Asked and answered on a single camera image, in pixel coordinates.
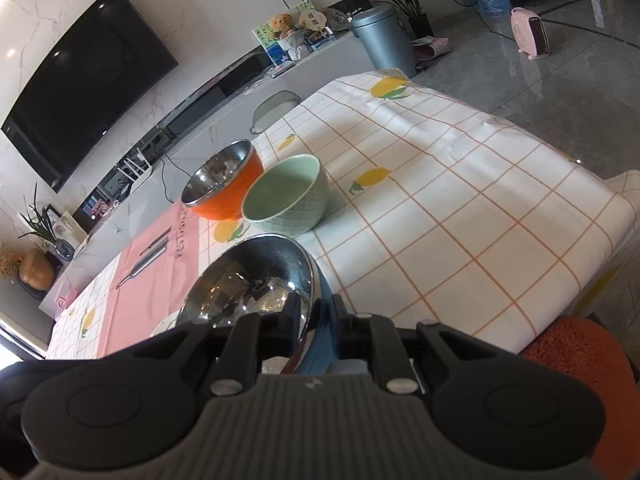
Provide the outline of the green picture book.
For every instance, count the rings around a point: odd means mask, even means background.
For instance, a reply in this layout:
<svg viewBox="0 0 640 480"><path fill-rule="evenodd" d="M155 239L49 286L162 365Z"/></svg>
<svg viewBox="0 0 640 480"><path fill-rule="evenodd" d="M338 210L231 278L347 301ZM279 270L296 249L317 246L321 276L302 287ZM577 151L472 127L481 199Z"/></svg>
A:
<svg viewBox="0 0 640 480"><path fill-rule="evenodd" d="M315 8L311 0L303 0L291 9L273 16L253 29L253 35L274 66L279 66L291 59L288 56L288 51L280 46L279 41L282 38L288 39L289 36L299 31L299 14Z"/></svg>

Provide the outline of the grey trash can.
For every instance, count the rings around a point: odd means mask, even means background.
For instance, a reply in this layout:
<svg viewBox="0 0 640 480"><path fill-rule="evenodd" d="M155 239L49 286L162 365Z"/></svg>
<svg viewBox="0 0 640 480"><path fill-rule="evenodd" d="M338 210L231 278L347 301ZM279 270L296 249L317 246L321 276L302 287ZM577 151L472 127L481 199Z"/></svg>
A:
<svg viewBox="0 0 640 480"><path fill-rule="evenodd" d="M352 32L377 70L398 68L409 77L418 73L416 52L391 4L381 3L356 14L352 18Z"/></svg>

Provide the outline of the pink space heater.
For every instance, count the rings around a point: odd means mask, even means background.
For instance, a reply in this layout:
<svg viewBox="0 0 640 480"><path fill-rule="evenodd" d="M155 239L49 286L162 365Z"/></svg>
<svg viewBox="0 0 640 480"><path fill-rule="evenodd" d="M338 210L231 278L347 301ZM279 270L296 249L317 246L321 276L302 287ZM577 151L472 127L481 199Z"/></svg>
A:
<svg viewBox="0 0 640 480"><path fill-rule="evenodd" d="M549 38L538 14L518 6L511 10L510 21L518 52L530 60L550 54Z"/></svg>

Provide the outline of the grey round chair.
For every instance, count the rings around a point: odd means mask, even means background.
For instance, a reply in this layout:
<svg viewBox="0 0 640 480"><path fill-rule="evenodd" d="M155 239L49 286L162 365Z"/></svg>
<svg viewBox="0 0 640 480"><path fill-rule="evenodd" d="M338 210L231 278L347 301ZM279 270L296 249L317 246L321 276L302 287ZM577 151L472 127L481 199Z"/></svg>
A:
<svg viewBox="0 0 640 480"><path fill-rule="evenodd" d="M266 99L254 110L250 133L259 136L278 120L302 102L302 99L290 90L281 90Z"/></svg>

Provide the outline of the round paper fan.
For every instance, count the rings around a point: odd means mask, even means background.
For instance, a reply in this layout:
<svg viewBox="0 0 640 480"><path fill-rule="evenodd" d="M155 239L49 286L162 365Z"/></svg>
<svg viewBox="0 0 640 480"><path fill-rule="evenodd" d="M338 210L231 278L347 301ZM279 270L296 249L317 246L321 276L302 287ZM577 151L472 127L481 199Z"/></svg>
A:
<svg viewBox="0 0 640 480"><path fill-rule="evenodd" d="M312 32L322 32L326 29L327 22L326 16L314 9L301 10L298 14L299 26Z"/></svg>

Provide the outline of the orange steel bowl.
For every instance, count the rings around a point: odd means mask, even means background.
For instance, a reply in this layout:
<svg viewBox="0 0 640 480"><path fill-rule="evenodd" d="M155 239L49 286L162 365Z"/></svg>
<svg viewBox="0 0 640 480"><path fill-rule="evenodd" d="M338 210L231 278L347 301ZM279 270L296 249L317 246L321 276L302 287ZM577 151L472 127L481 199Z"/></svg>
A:
<svg viewBox="0 0 640 480"><path fill-rule="evenodd" d="M252 142L235 141L192 174L183 188L181 203L207 220L239 219L247 191L263 172Z"/></svg>

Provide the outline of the green ceramic bowl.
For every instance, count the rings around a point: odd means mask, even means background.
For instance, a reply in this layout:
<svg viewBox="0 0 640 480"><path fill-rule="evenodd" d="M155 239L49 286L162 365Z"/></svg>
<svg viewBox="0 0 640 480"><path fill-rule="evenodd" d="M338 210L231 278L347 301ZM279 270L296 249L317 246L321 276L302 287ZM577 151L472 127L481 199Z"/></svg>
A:
<svg viewBox="0 0 640 480"><path fill-rule="evenodd" d="M277 162L252 184L243 198L241 214L260 232L296 237L319 223L329 195L320 159L294 155Z"/></svg>

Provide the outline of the pink restaurant placemat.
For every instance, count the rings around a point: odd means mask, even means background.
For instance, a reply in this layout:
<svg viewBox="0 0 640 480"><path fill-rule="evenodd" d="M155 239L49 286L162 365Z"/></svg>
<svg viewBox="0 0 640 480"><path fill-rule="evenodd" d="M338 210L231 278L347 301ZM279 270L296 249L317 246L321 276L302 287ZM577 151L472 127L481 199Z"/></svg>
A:
<svg viewBox="0 0 640 480"><path fill-rule="evenodd" d="M166 250L135 278L126 280L150 246ZM152 335L179 310L198 277L198 216L174 203L120 253L107 295L98 356L125 349Z"/></svg>

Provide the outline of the brown round vase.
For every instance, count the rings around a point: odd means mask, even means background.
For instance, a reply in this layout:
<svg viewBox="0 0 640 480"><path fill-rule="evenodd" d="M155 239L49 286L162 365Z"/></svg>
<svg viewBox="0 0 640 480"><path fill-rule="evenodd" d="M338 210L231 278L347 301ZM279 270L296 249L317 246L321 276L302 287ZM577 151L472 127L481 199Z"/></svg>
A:
<svg viewBox="0 0 640 480"><path fill-rule="evenodd" d="M53 266L38 248L29 249L20 263L20 279L35 290L46 292L54 282Z"/></svg>

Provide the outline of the white painted ceramic plate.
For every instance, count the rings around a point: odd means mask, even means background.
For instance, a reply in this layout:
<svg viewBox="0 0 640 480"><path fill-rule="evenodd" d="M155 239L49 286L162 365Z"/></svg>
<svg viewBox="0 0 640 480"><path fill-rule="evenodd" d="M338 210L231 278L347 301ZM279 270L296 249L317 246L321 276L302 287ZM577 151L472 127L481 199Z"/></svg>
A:
<svg viewBox="0 0 640 480"><path fill-rule="evenodd" d="M166 318L163 318L157 324L154 330L152 330L151 336L155 337L159 334L167 332L168 330L172 330L177 324L179 314L180 314L179 310L175 310L174 312L171 312L171 314L168 314Z"/></svg>

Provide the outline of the orange fuzzy stool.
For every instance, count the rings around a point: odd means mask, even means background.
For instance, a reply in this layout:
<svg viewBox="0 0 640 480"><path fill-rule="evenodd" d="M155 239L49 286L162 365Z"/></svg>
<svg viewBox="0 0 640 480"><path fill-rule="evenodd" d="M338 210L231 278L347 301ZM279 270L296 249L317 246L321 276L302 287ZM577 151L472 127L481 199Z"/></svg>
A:
<svg viewBox="0 0 640 480"><path fill-rule="evenodd" d="M639 388L615 337L588 318L562 316L521 355L570 375L597 393L606 422L591 461L609 479L629 479L638 474Z"/></svg>

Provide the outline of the grey tv console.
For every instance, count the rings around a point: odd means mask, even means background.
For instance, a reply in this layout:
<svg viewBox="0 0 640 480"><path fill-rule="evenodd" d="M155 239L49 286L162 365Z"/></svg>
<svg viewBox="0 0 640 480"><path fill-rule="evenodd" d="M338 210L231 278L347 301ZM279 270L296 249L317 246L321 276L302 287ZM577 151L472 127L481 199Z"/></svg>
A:
<svg viewBox="0 0 640 480"><path fill-rule="evenodd" d="M230 72L146 136L152 170L100 221L88 242L55 280L39 309L57 318L70 292L81 292L122 249L178 202L190 174L235 140L248 139L259 105L280 91L306 99L335 78L373 67L359 39L345 32L277 76L263 50L245 55Z"/></svg>

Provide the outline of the blue steel bowl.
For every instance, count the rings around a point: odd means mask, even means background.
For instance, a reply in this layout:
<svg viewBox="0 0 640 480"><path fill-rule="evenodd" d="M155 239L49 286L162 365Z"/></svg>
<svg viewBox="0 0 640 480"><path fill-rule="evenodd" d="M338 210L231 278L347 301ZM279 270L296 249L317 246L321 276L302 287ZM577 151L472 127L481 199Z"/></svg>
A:
<svg viewBox="0 0 640 480"><path fill-rule="evenodd" d="M246 314L282 311L293 292L300 299L296 350L289 358L265 360L262 370L301 375L337 372L341 365L329 312L333 290L314 257L284 235L254 235L226 250L196 280L176 324L231 327Z"/></svg>

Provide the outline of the black wall television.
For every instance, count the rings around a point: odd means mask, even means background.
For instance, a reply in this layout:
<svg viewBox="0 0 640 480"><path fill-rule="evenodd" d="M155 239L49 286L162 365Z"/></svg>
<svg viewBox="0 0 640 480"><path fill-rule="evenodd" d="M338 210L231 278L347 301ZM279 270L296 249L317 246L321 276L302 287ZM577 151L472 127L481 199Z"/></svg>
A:
<svg viewBox="0 0 640 480"><path fill-rule="evenodd" d="M130 0L96 0L44 58L2 131L58 192L178 61Z"/></svg>

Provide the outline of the teddy bear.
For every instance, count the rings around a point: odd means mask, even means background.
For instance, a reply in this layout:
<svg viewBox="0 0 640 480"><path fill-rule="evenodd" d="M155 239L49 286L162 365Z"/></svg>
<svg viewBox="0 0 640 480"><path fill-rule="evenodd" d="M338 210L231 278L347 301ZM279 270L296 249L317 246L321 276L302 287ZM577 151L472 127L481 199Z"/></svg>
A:
<svg viewBox="0 0 640 480"><path fill-rule="evenodd" d="M275 40L286 39L295 32L295 24L291 14L277 14L270 18L269 25Z"/></svg>

